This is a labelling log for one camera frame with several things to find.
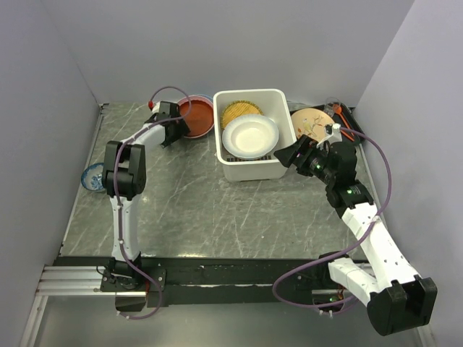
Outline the red round plate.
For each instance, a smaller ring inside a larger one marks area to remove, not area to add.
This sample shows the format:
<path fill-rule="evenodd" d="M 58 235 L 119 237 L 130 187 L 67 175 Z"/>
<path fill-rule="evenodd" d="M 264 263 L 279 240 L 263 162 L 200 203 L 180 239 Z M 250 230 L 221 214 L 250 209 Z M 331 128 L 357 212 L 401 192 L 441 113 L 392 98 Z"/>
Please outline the red round plate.
<path fill-rule="evenodd" d="M 191 98 L 192 110 L 184 120 L 190 129 L 185 136 L 196 139 L 209 133 L 214 127 L 213 104 L 208 98 Z"/>

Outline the white plate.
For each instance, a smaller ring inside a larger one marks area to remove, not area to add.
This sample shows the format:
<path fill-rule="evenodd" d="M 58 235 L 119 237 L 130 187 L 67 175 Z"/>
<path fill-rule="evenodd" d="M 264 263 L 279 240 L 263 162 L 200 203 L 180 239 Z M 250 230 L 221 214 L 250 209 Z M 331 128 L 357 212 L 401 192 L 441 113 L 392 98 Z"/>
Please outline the white plate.
<path fill-rule="evenodd" d="M 232 120 L 222 132 L 221 141 L 233 156 L 255 160 L 275 148 L 279 141 L 279 130 L 270 118 L 248 114 Z"/>

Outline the round bamboo mat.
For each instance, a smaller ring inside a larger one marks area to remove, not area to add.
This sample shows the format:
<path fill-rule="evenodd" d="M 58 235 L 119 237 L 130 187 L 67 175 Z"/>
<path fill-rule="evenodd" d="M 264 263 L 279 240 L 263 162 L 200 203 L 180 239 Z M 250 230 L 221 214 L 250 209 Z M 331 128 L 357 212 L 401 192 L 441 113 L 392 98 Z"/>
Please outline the round bamboo mat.
<path fill-rule="evenodd" d="M 257 105 L 250 101 L 236 100 L 230 103 L 222 112 L 221 128 L 225 129 L 234 119 L 249 114 L 263 115 L 263 112 Z"/>

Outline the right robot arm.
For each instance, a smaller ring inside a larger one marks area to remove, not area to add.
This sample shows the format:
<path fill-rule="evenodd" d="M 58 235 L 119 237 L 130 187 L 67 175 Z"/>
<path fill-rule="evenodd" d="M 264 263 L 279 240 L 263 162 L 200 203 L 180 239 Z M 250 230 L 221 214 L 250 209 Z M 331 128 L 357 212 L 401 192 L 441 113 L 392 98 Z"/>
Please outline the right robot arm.
<path fill-rule="evenodd" d="M 314 176 L 326 185 L 326 197 L 356 238 L 372 268 L 367 273 L 356 265 L 345 249 L 281 275 L 273 284 L 276 295 L 283 280 L 318 265 L 316 278 L 323 287 L 337 283 L 367 308 L 371 325 L 382 336 L 425 326 L 430 322 L 438 293 L 431 278 L 422 278 L 401 253 L 381 220 L 368 189 L 357 179 L 357 154 L 348 142 L 315 142 L 301 136 L 294 144 L 274 153 L 286 168 Z"/>

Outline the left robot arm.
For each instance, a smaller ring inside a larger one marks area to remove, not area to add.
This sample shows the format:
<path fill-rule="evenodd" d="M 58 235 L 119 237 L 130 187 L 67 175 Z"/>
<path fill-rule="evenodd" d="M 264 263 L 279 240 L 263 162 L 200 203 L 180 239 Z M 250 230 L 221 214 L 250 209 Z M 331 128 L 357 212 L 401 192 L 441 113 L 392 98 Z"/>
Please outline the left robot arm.
<path fill-rule="evenodd" d="M 139 288 L 148 279 L 142 271 L 137 237 L 137 210 L 147 181 L 146 153 L 156 146 L 169 146 L 189 131 L 180 106 L 161 101 L 134 134 L 106 144 L 101 181 L 109 196 L 114 226 L 106 276 L 118 280 L 127 290 Z"/>

